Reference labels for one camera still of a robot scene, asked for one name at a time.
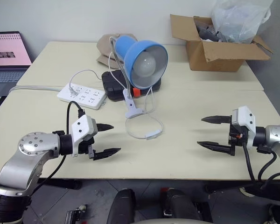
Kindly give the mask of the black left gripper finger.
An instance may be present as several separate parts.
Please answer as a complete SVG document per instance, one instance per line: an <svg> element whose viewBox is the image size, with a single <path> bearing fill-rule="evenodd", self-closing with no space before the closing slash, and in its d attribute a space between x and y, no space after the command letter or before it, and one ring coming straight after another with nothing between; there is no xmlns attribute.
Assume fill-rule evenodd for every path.
<svg viewBox="0 0 280 224"><path fill-rule="evenodd" d="M109 148L109 149L103 150L102 152L97 153L96 150L93 149L93 147L90 145L90 146L88 146L88 155L89 155L90 159L95 161L95 160L108 158L108 157L116 154L120 150L121 150L121 148Z"/></svg>
<svg viewBox="0 0 280 224"><path fill-rule="evenodd" d="M98 132L107 131L107 130L110 130L110 129L113 129L113 128L114 128L114 126L109 125L109 124L101 124L101 123L97 124Z"/></svg>

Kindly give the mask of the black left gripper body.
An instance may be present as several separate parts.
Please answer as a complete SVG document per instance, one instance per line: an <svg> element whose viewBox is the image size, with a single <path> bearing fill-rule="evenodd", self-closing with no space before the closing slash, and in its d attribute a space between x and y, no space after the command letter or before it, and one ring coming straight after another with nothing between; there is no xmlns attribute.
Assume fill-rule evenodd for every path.
<svg viewBox="0 0 280 224"><path fill-rule="evenodd" d="M94 143L94 138L90 138L89 140L83 140L78 145L78 153L79 154L88 154L89 146L92 146Z"/></svg>

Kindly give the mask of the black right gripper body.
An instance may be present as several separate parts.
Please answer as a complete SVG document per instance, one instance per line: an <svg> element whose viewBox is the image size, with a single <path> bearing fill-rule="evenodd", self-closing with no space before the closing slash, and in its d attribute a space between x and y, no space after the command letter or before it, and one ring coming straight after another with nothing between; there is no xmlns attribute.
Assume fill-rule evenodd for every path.
<svg viewBox="0 0 280 224"><path fill-rule="evenodd" d="M248 141L248 128L246 126L233 125L230 123L228 144L231 146L242 146Z"/></svg>

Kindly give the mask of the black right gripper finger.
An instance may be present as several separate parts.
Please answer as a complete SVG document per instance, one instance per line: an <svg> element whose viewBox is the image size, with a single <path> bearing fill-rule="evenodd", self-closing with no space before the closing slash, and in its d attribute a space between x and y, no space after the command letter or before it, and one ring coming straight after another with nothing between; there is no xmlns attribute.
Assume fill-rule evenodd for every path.
<svg viewBox="0 0 280 224"><path fill-rule="evenodd" d="M212 123L212 124L229 124L231 122L231 116L221 116L221 115L215 115L215 116L208 116L201 119L201 121Z"/></svg>
<svg viewBox="0 0 280 224"><path fill-rule="evenodd" d="M231 156L235 155L235 146L220 145L217 142L211 141L198 141L197 144L215 152L226 153Z"/></svg>

